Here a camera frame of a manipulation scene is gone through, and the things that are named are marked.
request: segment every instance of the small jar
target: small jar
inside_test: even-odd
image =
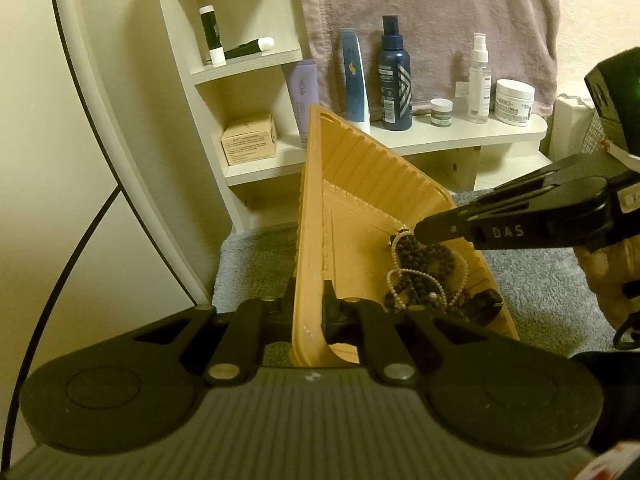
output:
[[[513,79],[498,79],[495,84],[495,116],[512,126],[528,126],[531,120],[533,86]]]
[[[453,102],[448,99],[431,100],[431,124],[445,128],[451,126]]]

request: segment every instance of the white pearl strand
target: white pearl strand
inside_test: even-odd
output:
[[[394,300],[396,300],[396,303],[400,305],[400,308],[404,309],[404,308],[406,308],[406,305],[404,304],[404,301],[402,301],[400,299],[399,294],[396,293],[396,290],[395,290],[393,284],[391,283],[391,276],[393,274],[395,274],[395,273],[398,273],[398,275],[402,278],[402,274],[404,272],[406,272],[407,274],[416,274],[417,276],[422,276],[424,278],[427,278],[431,283],[433,283],[433,285],[435,285],[437,287],[438,291],[440,292],[440,297],[438,298],[439,303],[446,305],[447,304],[447,295],[445,294],[444,289],[442,288],[442,285],[440,285],[440,282],[436,278],[434,278],[430,274],[427,274],[426,272],[422,272],[421,270],[401,269],[400,268],[400,265],[398,263],[398,252],[396,250],[396,245],[398,244],[398,240],[400,238],[402,238],[404,236],[409,236],[409,235],[412,235],[412,234],[413,234],[413,232],[409,231],[409,230],[402,231],[402,232],[398,233],[396,235],[396,237],[394,238],[394,241],[391,244],[391,259],[393,260],[395,269],[390,270],[386,274],[386,285],[388,286],[389,291],[393,295]],[[451,300],[451,302],[449,303],[449,306],[452,306],[453,304],[456,303],[456,301],[460,297],[460,294],[462,294],[462,290],[465,288],[466,280],[468,279],[468,276],[469,276],[469,267],[468,267],[468,265],[466,263],[466,260],[462,256],[460,256],[460,254],[457,251],[451,251],[451,253],[458,260],[460,260],[460,262],[462,263],[463,273],[462,273],[462,280],[460,281],[460,286],[458,287],[458,291],[457,291],[456,295],[453,297],[453,299]]]

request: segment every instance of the lavender tube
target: lavender tube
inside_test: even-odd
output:
[[[320,102],[318,94],[318,72],[313,59],[283,65],[282,71],[287,81],[289,98],[300,132],[300,142],[306,149],[309,133],[309,110],[312,104]]]

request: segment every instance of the jar lid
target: jar lid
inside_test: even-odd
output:
[[[536,95],[536,89],[533,86],[513,79],[498,79],[495,91],[516,99],[533,99]]]
[[[437,112],[450,112],[453,110],[453,102],[448,99],[432,99],[431,110],[436,110]]]

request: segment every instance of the wooden shelf unit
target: wooden shelf unit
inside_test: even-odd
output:
[[[300,145],[281,65],[303,58],[302,3],[160,0],[160,4],[196,129],[236,231],[295,221],[306,151]],[[222,67],[207,64],[209,52],[198,12],[204,5],[216,10],[225,50],[264,36],[274,39],[274,49],[229,60]],[[262,112],[274,117],[276,156],[229,166],[220,143],[226,126]],[[538,153],[545,133],[546,122],[538,116],[532,117],[530,126],[519,128],[493,117],[487,124],[473,124],[464,114],[456,114],[449,128],[433,126],[428,116],[416,116],[407,132],[390,132],[375,123],[371,129],[379,142],[452,190],[494,186],[523,168],[532,171],[545,165]],[[513,156],[522,164],[502,162]]]

